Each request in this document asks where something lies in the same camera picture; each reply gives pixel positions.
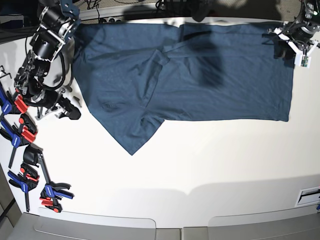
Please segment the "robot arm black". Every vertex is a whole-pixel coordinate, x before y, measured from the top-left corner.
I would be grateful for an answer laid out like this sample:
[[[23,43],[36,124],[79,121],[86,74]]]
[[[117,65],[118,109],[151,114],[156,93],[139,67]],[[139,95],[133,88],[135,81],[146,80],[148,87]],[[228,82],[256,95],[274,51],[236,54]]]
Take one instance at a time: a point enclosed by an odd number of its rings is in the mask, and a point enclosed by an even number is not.
[[[31,50],[14,79],[14,87],[27,106],[45,108],[47,113],[57,111],[57,117],[78,120],[80,110],[63,96],[66,64],[62,49],[72,39],[80,25],[79,8],[72,0],[41,0],[39,26],[30,41]],[[51,63],[59,58],[61,77],[57,85],[44,83]]]
[[[269,29],[263,36],[275,44],[275,59],[295,59],[298,66],[307,67],[311,53],[320,47],[320,42],[312,39],[319,31],[320,2],[302,0],[298,16],[293,21]]]

